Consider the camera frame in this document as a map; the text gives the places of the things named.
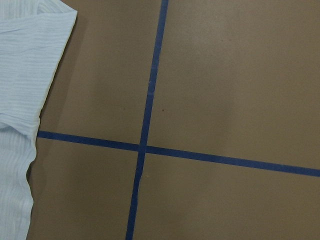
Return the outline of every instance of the folded shirt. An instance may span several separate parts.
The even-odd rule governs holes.
[[[60,0],[0,0],[0,240],[25,240],[39,115],[75,24]]]

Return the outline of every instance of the floor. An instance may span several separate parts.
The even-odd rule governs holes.
[[[27,240],[318,238],[319,1],[63,2]]]

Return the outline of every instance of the blue tape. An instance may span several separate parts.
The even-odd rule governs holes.
[[[85,137],[85,136],[75,136],[75,135],[62,134],[62,133],[49,132],[49,131],[38,131],[37,136],[43,139],[60,140],[65,142],[94,145],[94,146],[107,147],[107,148],[113,148],[113,149],[122,149],[122,150],[129,150],[129,151],[135,151],[135,152],[139,150],[138,144],[103,140],[103,139],[91,138],[91,137]]]
[[[174,150],[174,149],[161,148],[161,147],[155,147],[155,146],[148,146],[146,148],[146,152],[149,154],[165,155],[170,157],[199,160],[204,162],[228,164],[228,165],[241,166],[241,167],[254,168],[254,169],[263,169],[263,170],[278,171],[283,173],[320,177],[320,169],[290,166],[290,165],[283,165],[283,164],[263,162],[263,161],[246,160],[246,159],[226,157],[226,156],[216,156],[216,155],[210,155],[210,154],[204,154],[204,153],[181,151],[181,150]]]
[[[91,138],[91,137],[85,137],[85,136],[75,136],[75,135],[62,134],[62,133],[49,132],[49,131],[39,131],[37,136],[38,138],[43,138],[43,139],[59,140],[59,141],[77,143],[77,144],[86,144],[86,145],[94,145],[94,146],[100,146],[100,147],[106,147],[106,148],[134,151],[134,152],[142,153],[144,155],[145,153],[148,153],[148,154],[164,155],[164,156],[177,157],[177,158],[183,158],[183,159],[199,160],[199,161],[211,162],[211,163],[228,164],[228,165],[235,165],[235,166],[254,168],[254,169],[263,169],[263,170],[278,171],[283,173],[320,177],[320,169],[315,169],[315,168],[283,165],[283,164],[263,162],[263,161],[246,160],[246,159],[233,158],[233,157],[227,157],[227,156],[217,156],[217,155],[211,155],[211,154],[175,150],[175,149],[162,148],[162,147],[156,147],[156,146],[146,146],[144,151],[140,151],[140,146],[138,144],[103,140],[103,139]],[[142,161],[138,162],[139,163],[139,166],[137,166],[138,171],[143,169],[144,159],[145,159],[144,155],[139,156],[138,154],[138,158],[143,159]]]
[[[154,43],[154,49],[153,49],[148,92],[147,92],[146,102],[145,102],[139,152],[138,152],[135,176],[133,181],[133,190],[132,190],[132,196],[131,196],[131,204],[130,204],[125,240],[132,240],[134,237],[134,228],[135,228],[137,207],[138,207],[139,185],[140,185],[140,180],[142,177],[144,164],[145,164],[150,120],[151,120],[152,107],[154,103],[154,95],[155,95],[158,66],[159,66],[159,57],[160,57],[162,41],[163,41],[163,36],[165,31],[168,3],[169,3],[169,0],[161,1],[161,8],[160,8],[158,27],[156,30],[156,37],[155,37],[155,43]]]

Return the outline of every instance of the blue painter's tape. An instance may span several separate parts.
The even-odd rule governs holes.
[[[290,166],[277,163],[263,162],[263,161],[254,161],[246,160],[241,158],[233,158],[226,156],[216,156],[204,153],[190,152],[190,151],[181,151],[168,148],[161,148],[155,146],[148,146],[146,152],[149,154],[165,155],[170,157],[184,158],[184,159],[193,159],[211,163],[219,164],[228,164],[235,165],[247,168],[254,169],[263,169],[270,171],[278,171],[283,173],[307,175],[313,177],[320,177],[320,169],[299,167],[299,166]]]
[[[125,240],[132,240],[134,237],[134,228],[135,228],[137,207],[138,207],[139,185],[140,185],[140,180],[142,177],[144,164],[145,164],[151,113],[152,113],[152,107],[154,103],[154,95],[155,95],[158,66],[159,66],[159,57],[160,57],[162,41],[164,37],[168,3],[169,3],[169,0],[161,1],[160,15],[159,15],[158,27],[156,31],[155,44],[153,49],[148,92],[147,92],[146,102],[145,102],[139,152],[138,152],[135,176],[133,181],[133,190],[132,190],[132,196],[131,196],[131,204],[130,204]]]
[[[37,136],[43,139],[60,140],[65,142],[94,145],[94,146],[107,147],[112,149],[122,149],[122,150],[129,150],[129,151],[135,151],[135,152],[139,150],[138,144],[103,140],[103,139],[91,138],[91,137],[85,137],[85,136],[75,136],[75,135],[62,134],[62,133],[56,133],[56,132],[38,131]]]

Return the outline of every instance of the brown cardboard surface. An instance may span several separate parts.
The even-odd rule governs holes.
[[[27,240],[124,239],[137,153],[39,138]]]
[[[314,240],[317,177],[148,154],[134,240]]]
[[[160,0],[64,0],[78,11],[43,131],[139,143]]]
[[[319,169],[319,11],[170,1],[148,144]]]

